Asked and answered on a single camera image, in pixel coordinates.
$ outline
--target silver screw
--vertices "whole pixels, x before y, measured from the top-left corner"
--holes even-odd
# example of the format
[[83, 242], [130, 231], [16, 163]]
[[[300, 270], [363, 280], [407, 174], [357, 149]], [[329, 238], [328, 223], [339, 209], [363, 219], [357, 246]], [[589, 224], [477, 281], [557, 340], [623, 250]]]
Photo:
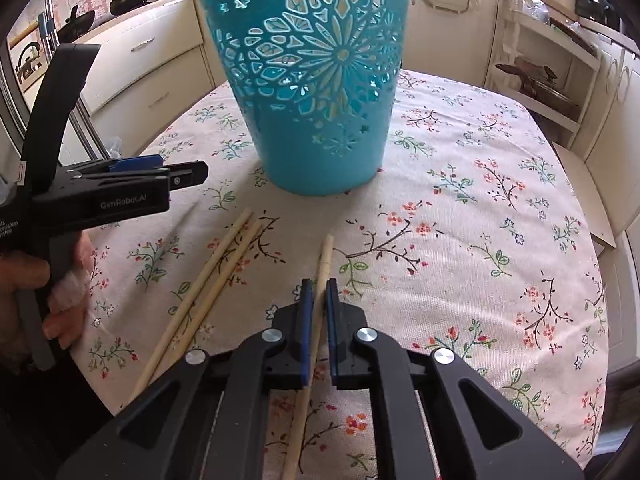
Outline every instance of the silver screw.
[[438, 348], [433, 357], [441, 365], [448, 365], [453, 362], [453, 359], [456, 358], [456, 355], [448, 348]]
[[282, 332], [277, 328], [268, 328], [262, 332], [262, 339], [264, 339], [267, 343], [275, 343], [276, 341], [280, 341], [282, 339]]
[[190, 365], [202, 364], [204, 362], [204, 359], [206, 358], [207, 355], [199, 348], [189, 350], [184, 356], [184, 360], [187, 361]]
[[360, 339], [360, 341], [366, 341], [368, 343], [371, 341], [375, 341], [375, 339], [378, 337], [378, 332], [366, 326], [358, 330], [356, 332], [356, 336], [358, 339]]

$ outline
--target blue plastic bucket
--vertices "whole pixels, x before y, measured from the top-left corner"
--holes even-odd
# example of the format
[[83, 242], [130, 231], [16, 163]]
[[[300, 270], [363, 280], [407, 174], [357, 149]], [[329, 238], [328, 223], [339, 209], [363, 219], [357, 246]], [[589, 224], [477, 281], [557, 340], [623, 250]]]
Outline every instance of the blue plastic bucket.
[[270, 180], [326, 195], [382, 164], [408, 0], [200, 0]]

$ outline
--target floral tablecloth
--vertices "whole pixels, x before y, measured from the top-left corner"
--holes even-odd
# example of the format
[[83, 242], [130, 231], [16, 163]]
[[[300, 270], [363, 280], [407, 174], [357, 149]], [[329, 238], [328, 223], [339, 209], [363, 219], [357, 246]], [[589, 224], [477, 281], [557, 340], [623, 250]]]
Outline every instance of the floral tablecloth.
[[[602, 281], [572, 187], [520, 104], [402, 71], [383, 167], [368, 184], [323, 198], [269, 182], [227, 84], [145, 153], [203, 159], [209, 178], [174, 192], [169, 212], [91, 233], [92, 309], [73, 356], [112, 412], [250, 206], [264, 227], [194, 345], [226, 351], [268, 327], [298, 298], [301, 279], [315, 278], [332, 233], [332, 275], [371, 326], [416, 351], [451, 348], [581, 465], [589, 460], [607, 371]], [[300, 475], [375, 478], [368, 394], [332, 388], [326, 345], [314, 376]], [[293, 399], [271, 397], [265, 478], [282, 466]]]

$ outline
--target hand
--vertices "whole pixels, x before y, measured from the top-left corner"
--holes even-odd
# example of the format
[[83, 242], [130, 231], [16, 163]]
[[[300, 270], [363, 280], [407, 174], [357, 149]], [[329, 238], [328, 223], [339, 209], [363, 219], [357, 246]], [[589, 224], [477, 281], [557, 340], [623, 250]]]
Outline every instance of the hand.
[[29, 354], [14, 292], [47, 285], [49, 264], [34, 256], [14, 251], [0, 255], [0, 357], [19, 362]]
[[[49, 297], [50, 314], [42, 328], [49, 339], [57, 337], [62, 348], [68, 348], [82, 335], [93, 250], [83, 232], [74, 248], [74, 269], [56, 284]], [[74, 286], [68, 286], [70, 275]], [[49, 264], [39, 258], [20, 251], [0, 255], [0, 358], [18, 363], [29, 354], [13, 294], [19, 288], [40, 288], [47, 284], [49, 276]]]
[[49, 296], [50, 314], [42, 324], [48, 339], [58, 338], [60, 347], [71, 346], [81, 335], [89, 306], [89, 273], [93, 270], [94, 246], [82, 232], [74, 248], [74, 268], [53, 287]]

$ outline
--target bamboo chopstick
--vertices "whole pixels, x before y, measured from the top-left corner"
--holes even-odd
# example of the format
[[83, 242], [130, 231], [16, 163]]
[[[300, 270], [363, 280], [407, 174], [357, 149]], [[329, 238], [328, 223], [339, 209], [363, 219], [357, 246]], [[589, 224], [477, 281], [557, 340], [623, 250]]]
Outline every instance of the bamboo chopstick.
[[231, 242], [239, 233], [244, 223], [249, 219], [249, 216], [251, 216], [251, 210], [249, 208], [242, 211], [238, 219], [229, 228], [229, 231], [226, 232], [225, 237], [223, 237], [220, 241], [220, 244], [211, 255], [209, 261], [207, 261], [207, 263], [205, 264], [196, 281], [193, 282], [193, 284], [189, 288], [187, 295], [182, 300], [180, 307], [178, 307], [178, 310], [172, 317], [172, 320], [170, 321], [168, 327], [162, 334], [160, 341], [156, 345], [156, 348], [151, 354], [151, 357], [149, 358], [145, 369], [142, 370], [142, 374], [138, 378], [136, 386], [133, 388], [133, 393], [129, 397], [129, 402], [135, 399], [140, 394], [140, 392], [142, 392], [142, 390], [144, 390], [148, 385], [151, 377], [156, 371], [156, 368], [158, 368], [158, 364], [160, 363], [162, 356], [166, 351], [166, 348], [169, 346], [171, 339], [174, 337], [175, 331], [178, 330], [178, 327], [181, 325], [184, 317], [187, 315], [187, 312], [191, 307], [191, 303], [193, 303], [193, 300], [196, 299], [196, 297], [200, 293], [200, 290], [209, 278], [209, 275], [213, 272], [213, 269], [218, 264], [220, 258], [222, 258], [222, 256], [224, 255], [226, 249], [229, 247], [229, 245], [231, 245]]
[[187, 327], [187, 330], [184, 332], [184, 334], [182, 334], [182, 336], [180, 337], [180, 341], [178, 341], [178, 345], [174, 349], [169, 366], [172, 366], [178, 359], [180, 359], [180, 357], [182, 357], [186, 349], [189, 347], [191, 339], [198, 331], [200, 324], [202, 323], [206, 315], [209, 313], [209, 310], [213, 306], [213, 303], [216, 301], [218, 294], [225, 286], [226, 280], [228, 280], [229, 276], [231, 276], [231, 273], [236, 268], [238, 261], [240, 260], [240, 258], [242, 258], [242, 255], [249, 247], [249, 244], [254, 239], [255, 235], [258, 234], [258, 231], [261, 227], [262, 223], [258, 220], [251, 227], [249, 227], [249, 230], [244, 234], [242, 242], [240, 242], [238, 248], [229, 258], [226, 266], [223, 267], [216, 282], [209, 290], [207, 297], [196, 307], [195, 313], [193, 314], [193, 317], [191, 319], [191, 323]]
[[331, 270], [331, 256], [334, 250], [334, 237], [327, 235], [322, 244], [322, 256], [318, 265], [318, 279], [316, 280], [316, 295], [314, 298], [314, 310], [311, 325], [311, 369], [309, 370], [309, 384], [300, 390], [296, 395], [296, 407], [291, 421], [289, 431], [289, 445], [287, 446], [287, 457], [282, 469], [282, 480], [295, 480], [302, 450], [302, 440], [305, 436], [306, 413], [311, 398], [311, 385], [314, 380], [314, 367], [318, 357], [318, 345], [320, 343], [320, 333], [322, 332], [322, 314], [324, 311], [324, 292], [326, 281], [329, 279]]

